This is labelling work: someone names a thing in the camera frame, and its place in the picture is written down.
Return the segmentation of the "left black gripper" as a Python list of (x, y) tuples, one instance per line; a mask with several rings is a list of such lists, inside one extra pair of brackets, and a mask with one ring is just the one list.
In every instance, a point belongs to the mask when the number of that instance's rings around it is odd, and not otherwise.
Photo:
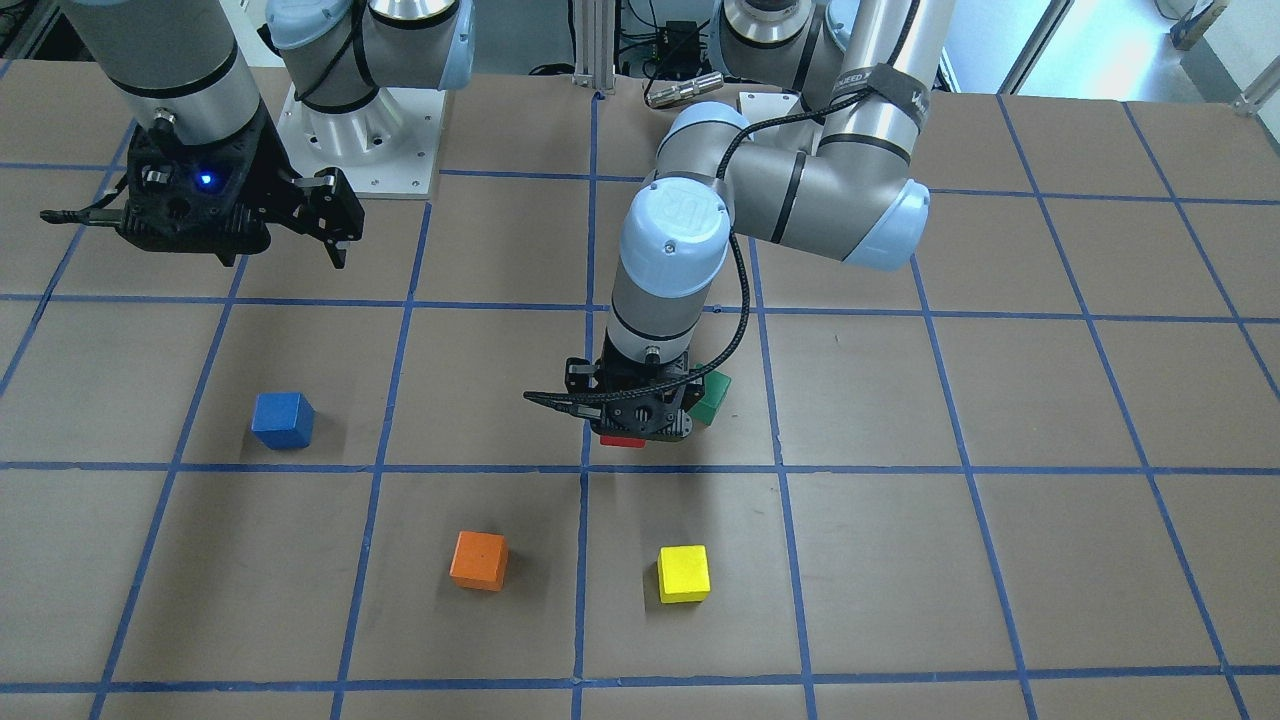
[(689, 410), (701, 398), (701, 378), (710, 372), (691, 369), (687, 355), (666, 364), (622, 356), (603, 356), (596, 363), (570, 357), (564, 364), (566, 392), (526, 391), (524, 397), (586, 420), (598, 436), (678, 442), (692, 433)]

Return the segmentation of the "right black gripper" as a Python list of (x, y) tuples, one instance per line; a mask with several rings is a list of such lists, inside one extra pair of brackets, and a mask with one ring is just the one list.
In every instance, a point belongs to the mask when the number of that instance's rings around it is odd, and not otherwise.
[(81, 210), (42, 210), (50, 224), (106, 227), (147, 252), (211, 254), (224, 266), (265, 251), (271, 224), (319, 240), (346, 268), (365, 210), (340, 168), (292, 169), (268, 108), (224, 140), (182, 145), (168, 120), (134, 129), (125, 174)]

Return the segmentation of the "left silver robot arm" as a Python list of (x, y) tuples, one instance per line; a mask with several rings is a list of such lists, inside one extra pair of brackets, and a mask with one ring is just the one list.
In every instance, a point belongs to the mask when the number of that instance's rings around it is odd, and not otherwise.
[(675, 118), (623, 219), (599, 357), (568, 359), (562, 392), (525, 398), (602, 437), (685, 439), (707, 377), (748, 331), (741, 237), (902, 266), (929, 214), (910, 165), (954, 12), (951, 1), (719, 3), (719, 65), (795, 102), (758, 122), (718, 101)]

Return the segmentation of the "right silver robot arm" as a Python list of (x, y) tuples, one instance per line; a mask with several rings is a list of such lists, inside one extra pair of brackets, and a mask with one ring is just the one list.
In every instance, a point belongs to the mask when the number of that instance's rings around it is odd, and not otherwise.
[(102, 227), (146, 252), (264, 252), (280, 225), (317, 240), (342, 269), (364, 236), (349, 170), (410, 145), (393, 91), (463, 88), (474, 68), (471, 1), (270, 1), (259, 37), (283, 61), (301, 172), (218, 1), (64, 1), (64, 17), (134, 118), (125, 170), (97, 201), (44, 210), (49, 224)]

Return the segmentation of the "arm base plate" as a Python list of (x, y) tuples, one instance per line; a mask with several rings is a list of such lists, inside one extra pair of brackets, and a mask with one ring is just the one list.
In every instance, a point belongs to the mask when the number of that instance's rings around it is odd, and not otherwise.
[(361, 199), (430, 199), (451, 92), (381, 88), (365, 108), (325, 114), (285, 97), (276, 129), (292, 167), (337, 167)]

